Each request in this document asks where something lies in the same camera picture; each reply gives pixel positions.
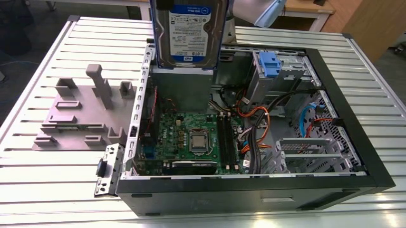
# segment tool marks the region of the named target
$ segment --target cpu socket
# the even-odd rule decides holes
[[[189,152],[201,156],[208,152],[208,131],[192,129],[189,131]]]

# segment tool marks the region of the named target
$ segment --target slotted metal surface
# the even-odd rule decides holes
[[[406,224],[406,120],[394,96],[356,45],[340,34],[236,28],[239,43],[316,48],[340,86],[396,187],[318,212],[279,212],[137,218],[119,198],[93,199],[95,170],[103,151],[30,150],[56,96],[57,78],[91,85],[87,64],[103,66],[111,85],[137,86],[140,61],[152,38],[145,21],[81,18],[68,22],[50,47],[1,132],[0,224],[128,227],[400,227]]]

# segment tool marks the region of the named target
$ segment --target hard drive label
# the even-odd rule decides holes
[[[168,16],[172,58],[179,62],[201,61],[208,42],[204,24],[211,17],[211,7],[173,5]]]

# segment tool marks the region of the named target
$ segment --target motherboard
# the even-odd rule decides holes
[[[143,146],[137,162],[145,175],[240,173],[233,143],[240,129],[240,118],[227,114],[161,114],[157,144]]]

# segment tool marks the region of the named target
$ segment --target wd blue hard drive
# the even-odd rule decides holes
[[[157,65],[216,67],[228,0],[151,0]]]

